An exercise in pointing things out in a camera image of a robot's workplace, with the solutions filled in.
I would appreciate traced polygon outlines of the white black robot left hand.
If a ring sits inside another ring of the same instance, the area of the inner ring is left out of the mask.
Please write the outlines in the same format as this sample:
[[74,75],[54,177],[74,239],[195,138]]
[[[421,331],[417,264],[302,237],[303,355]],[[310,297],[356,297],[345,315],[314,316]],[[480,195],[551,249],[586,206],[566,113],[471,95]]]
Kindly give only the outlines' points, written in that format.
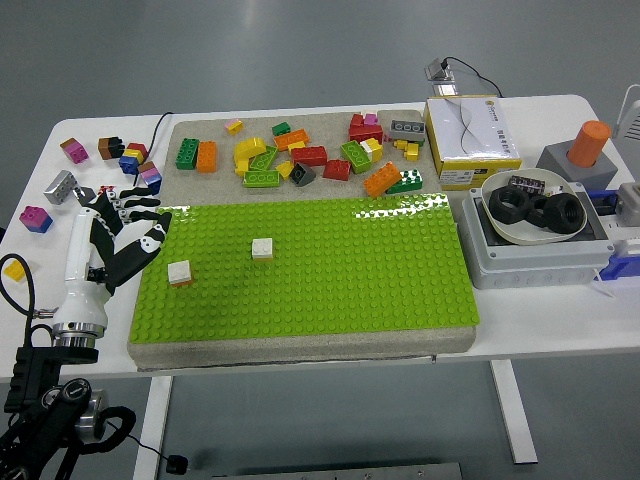
[[[149,187],[107,187],[100,193],[84,188],[76,197],[80,210],[65,266],[67,296],[54,314],[53,329],[60,337],[100,337],[108,325],[106,302],[158,256],[172,214],[155,211],[160,200]],[[118,235],[141,220],[150,221],[150,229],[117,249]]]

